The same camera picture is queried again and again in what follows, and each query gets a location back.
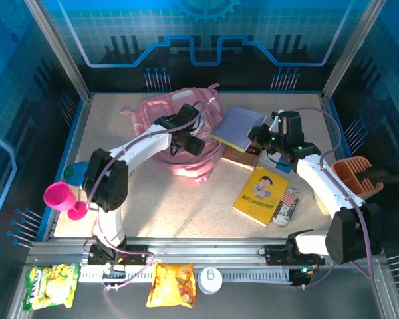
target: orange plastic container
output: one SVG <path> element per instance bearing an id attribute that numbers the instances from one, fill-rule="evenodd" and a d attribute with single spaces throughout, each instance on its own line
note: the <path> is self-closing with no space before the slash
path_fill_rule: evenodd
<path id="1" fill-rule="evenodd" d="M 331 165 L 331 169 L 340 177 L 343 183 L 353 193 L 363 199 L 367 199 L 383 189 L 383 183 L 377 183 L 375 187 L 368 178 L 364 178 L 362 183 L 356 178 L 356 173 L 360 173 L 370 167 L 372 167 L 371 163 L 363 156 L 340 159 Z"/>

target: purple notebook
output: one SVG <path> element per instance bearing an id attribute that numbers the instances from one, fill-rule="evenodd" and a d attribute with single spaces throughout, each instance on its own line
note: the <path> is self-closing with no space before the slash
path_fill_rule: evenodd
<path id="1" fill-rule="evenodd" d="M 266 117 L 266 114 L 263 113 L 231 106 L 211 136 L 241 152 L 245 152 L 251 143 L 248 133 L 252 127 L 262 125 Z"/>

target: glass panel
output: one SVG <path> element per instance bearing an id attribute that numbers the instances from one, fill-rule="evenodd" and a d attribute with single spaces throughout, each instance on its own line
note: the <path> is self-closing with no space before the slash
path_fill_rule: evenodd
<path id="1" fill-rule="evenodd" d="M 44 0 L 93 91 L 322 90 L 368 0 Z"/>
<path id="2" fill-rule="evenodd" d="M 386 2 L 333 100 L 352 155 L 399 162 L 399 0 Z M 399 255 L 399 183 L 385 183 L 367 202 L 384 210 L 386 254 Z"/>
<path id="3" fill-rule="evenodd" d="M 41 194 L 55 179 L 78 101 L 24 2 L 0 1 L 0 318 L 13 299 L 35 219 L 45 209 Z M 40 218 L 15 213 L 25 207 Z"/>

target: beige table surface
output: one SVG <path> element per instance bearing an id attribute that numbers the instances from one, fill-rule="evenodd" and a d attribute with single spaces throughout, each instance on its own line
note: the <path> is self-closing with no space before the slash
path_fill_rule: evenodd
<path id="1" fill-rule="evenodd" d="M 136 135 L 130 117 L 120 113 L 123 106 L 134 109 L 141 101 L 159 94 L 96 94 L 87 120 L 76 161 L 89 161 L 97 148 L 109 150 Z M 316 94 L 221 93 L 223 112 L 240 106 L 266 112 L 301 106 L 320 108 Z M 305 140 L 321 151 L 331 148 L 323 115 L 302 111 Z M 331 164 L 334 156 L 327 157 Z M 317 207 L 311 188 L 294 173 L 290 186 L 301 190 L 301 200 L 286 227 L 270 223 L 263 227 L 234 211 L 231 206 L 251 171 L 220 161 L 202 185 L 185 177 L 171 175 L 149 159 L 133 173 L 129 193 L 122 206 L 123 228 L 127 236 L 138 237 L 286 237 L 304 229 L 325 230 L 330 217 Z M 86 195 L 74 189 L 80 200 Z M 59 215 L 55 237 L 89 237 L 96 213 L 89 211 L 80 221 L 71 221 L 66 212 Z"/>

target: pink cup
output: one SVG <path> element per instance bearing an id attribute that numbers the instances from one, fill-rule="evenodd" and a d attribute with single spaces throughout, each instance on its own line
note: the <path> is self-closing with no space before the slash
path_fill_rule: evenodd
<path id="1" fill-rule="evenodd" d="M 57 211 L 68 211 L 75 206 L 74 192 L 67 183 L 59 181 L 50 185 L 43 195 L 43 201 Z"/>

